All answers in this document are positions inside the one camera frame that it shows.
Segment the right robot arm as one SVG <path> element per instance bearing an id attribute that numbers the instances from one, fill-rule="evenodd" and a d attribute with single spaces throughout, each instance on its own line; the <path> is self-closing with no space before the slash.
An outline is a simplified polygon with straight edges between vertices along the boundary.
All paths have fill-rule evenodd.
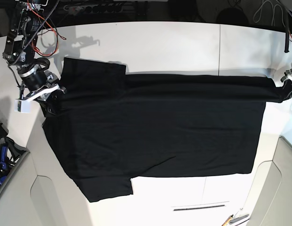
<path id="1" fill-rule="evenodd" d="M 59 85 L 59 79 L 49 71 L 49 57 L 52 54 L 41 53 L 37 47 L 38 36 L 42 30 L 52 31 L 56 38 L 59 33 L 49 20 L 59 1 L 53 5 L 48 14 L 43 14 L 46 0 L 18 0 L 14 10 L 6 45 L 2 54 L 8 69 L 19 88 L 19 98 L 15 102 L 15 111 L 29 113 L 33 101 L 39 103 L 45 117 L 59 112 L 58 96 L 66 93 L 65 87 Z"/>

